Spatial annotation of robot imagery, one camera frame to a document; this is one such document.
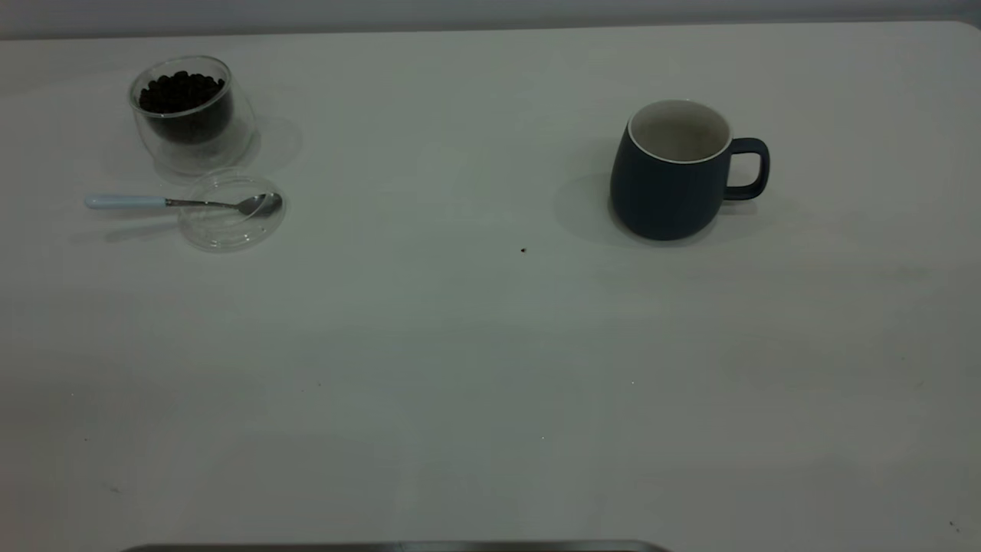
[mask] dark blue mug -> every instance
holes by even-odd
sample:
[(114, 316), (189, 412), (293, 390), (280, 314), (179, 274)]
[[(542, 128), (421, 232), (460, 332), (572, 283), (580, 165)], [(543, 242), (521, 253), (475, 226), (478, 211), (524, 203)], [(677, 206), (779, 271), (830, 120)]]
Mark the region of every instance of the dark blue mug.
[[(759, 176), (731, 188), (729, 164), (737, 153), (759, 155)], [(725, 117), (689, 100), (665, 100), (641, 109), (620, 139), (610, 198), (632, 232), (678, 240), (708, 226), (723, 200), (753, 199), (770, 176), (770, 151), (756, 138), (733, 139)]]

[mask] mug rim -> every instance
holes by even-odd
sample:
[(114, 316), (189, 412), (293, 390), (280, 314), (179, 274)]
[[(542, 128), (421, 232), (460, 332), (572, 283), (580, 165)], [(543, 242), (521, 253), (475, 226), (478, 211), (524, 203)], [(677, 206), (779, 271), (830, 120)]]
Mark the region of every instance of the mug rim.
[[(641, 112), (644, 111), (645, 109), (647, 109), (648, 107), (652, 107), (652, 106), (659, 105), (659, 104), (664, 104), (664, 103), (687, 103), (689, 105), (694, 105), (696, 107), (700, 107), (702, 109), (706, 109), (706, 110), (712, 112), (712, 114), (714, 114), (715, 116), (717, 116), (719, 119), (722, 120), (723, 123), (726, 124), (726, 131), (727, 131), (729, 137), (726, 139), (725, 144), (723, 144), (723, 146), (718, 151), (716, 151), (715, 153), (712, 153), (711, 155), (707, 155), (705, 157), (702, 157), (701, 159), (695, 159), (695, 160), (692, 160), (692, 161), (679, 161), (679, 160), (676, 160), (676, 159), (668, 159), (666, 157), (661, 157), (660, 155), (655, 155), (655, 154), (651, 153), (650, 151), (647, 151), (642, 145), (640, 145), (637, 142), (637, 139), (634, 138), (634, 119), (637, 118), (637, 116), (640, 115)], [(709, 105), (705, 105), (704, 103), (701, 103), (699, 101), (694, 101), (694, 100), (691, 100), (689, 98), (669, 98), (669, 99), (662, 99), (662, 100), (657, 100), (657, 101), (654, 101), (654, 102), (650, 102), (648, 105), (645, 105), (641, 109), (638, 109), (637, 111), (635, 111), (634, 114), (630, 116), (630, 119), (627, 120), (627, 135), (630, 136), (630, 141), (634, 143), (634, 145), (637, 147), (637, 149), (639, 149), (640, 151), (642, 151), (646, 155), (649, 155), (650, 157), (653, 157), (654, 159), (657, 159), (658, 161), (664, 161), (665, 163), (672, 163), (672, 164), (675, 164), (675, 165), (695, 165), (695, 164), (698, 164), (698, 163), (704, 163), (705, 161), (710, 161), (710, 160), (718, 157), (722, 153), (724, 153), (726, 149), (729, 149), (729, 145), (732, 144), (732, 142), (733, 142), (733, 126), (731, 124), (729, 124), (729, 120), (726, 119), (725, 115), (722, 115), (722, 113), (720, 113), (717, 109), (714, 109), (714, 108), (712, 108)]]
[[(225, 85), (218, 90), (218, 93), (216, 93), (211, 99), (209, 99), (208, 101), (202, 103), (197, 107), (185, 109), (184, 111), (177, 111), (175, 113), (154, 113), (152, 111), (147, 111), (139, 106), (139, 93), (141, 90), (143, 90), (144, 87), (144, 84), (140, 83), (141, 81), (143, 80), (147, 80), (148, 82), (153, 81), (154, 79), (152, 79), (151, 76), (153, 75), (154, 71), (159, 70), (160, 68), (163, 68), (168, 65), (179, 66), (183, 62), (191, 61), (191, 60), (206, 60), (212, 62), (216, 64), (222, 71), (225, 72), (226, 75)], [(178, 58), (171, 58), (159, 63), (155, 63), (150, 67), (144, 69), (142, 73), (137, 75), (136, 78), (133, 79), (132, 83), (129, 85), (129, 107), (131, 107), (132, 110), (135, 111), (136, 113), (139, 113), (140, 115), (143, 115), (144, 117), (149, 117), (151, 119), (176, 119), (178, 117), (186, 117), (187, 115), (191, 115), (199, 111), (204, 111), (205, 109), (211, 107), (215, 103), (218, 103), (218, 100), (222, 99), (225, 96), (225, 94), (229, 92), (230, 89), (232, 89), (232, 70), (229, 69), (229, 66), (226, 65), (224, 61), (216, 57), (205, 56), (205, 55), (180, 56)]]

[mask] mug handle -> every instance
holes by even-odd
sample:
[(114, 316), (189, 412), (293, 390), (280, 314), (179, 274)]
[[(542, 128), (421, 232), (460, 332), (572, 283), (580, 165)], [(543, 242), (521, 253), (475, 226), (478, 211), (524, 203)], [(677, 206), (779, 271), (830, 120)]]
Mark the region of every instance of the mug handle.
[(753, 199), (766, 189), (770, 178), (770, 150), (757, 138), (736, 138), (733, 140), (733, 155), (737, 153), (756, 153), (759, 155), (759, 176), (749, 186), (730, 186), (726, 188), (725, 198), (730, 201)]

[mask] white wall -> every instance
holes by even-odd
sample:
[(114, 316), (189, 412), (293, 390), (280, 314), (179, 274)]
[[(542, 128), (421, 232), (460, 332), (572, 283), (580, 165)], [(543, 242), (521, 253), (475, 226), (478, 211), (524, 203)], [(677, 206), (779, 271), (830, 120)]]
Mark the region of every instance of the white wall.
[(981, 0), (0, 0), (0, 37), (967, 19)]

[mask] spoon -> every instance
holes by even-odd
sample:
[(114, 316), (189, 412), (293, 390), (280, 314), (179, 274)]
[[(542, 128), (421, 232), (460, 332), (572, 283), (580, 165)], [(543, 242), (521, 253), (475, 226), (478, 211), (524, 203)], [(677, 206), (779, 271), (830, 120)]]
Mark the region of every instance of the spoon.
[(155, 195), (112, 195), (95, 193), (85, 196), (85, 206), (89, 209), (153, 209), (159, 207), (224, 207), (234, 209), (249, 216), (269, 216), (283, 207), (283, 197), (278, 193), (261, 193), (243, 199), (238, 203), (219, 203), (218, 201), (190, 201), (187, 199), (167, 199)]

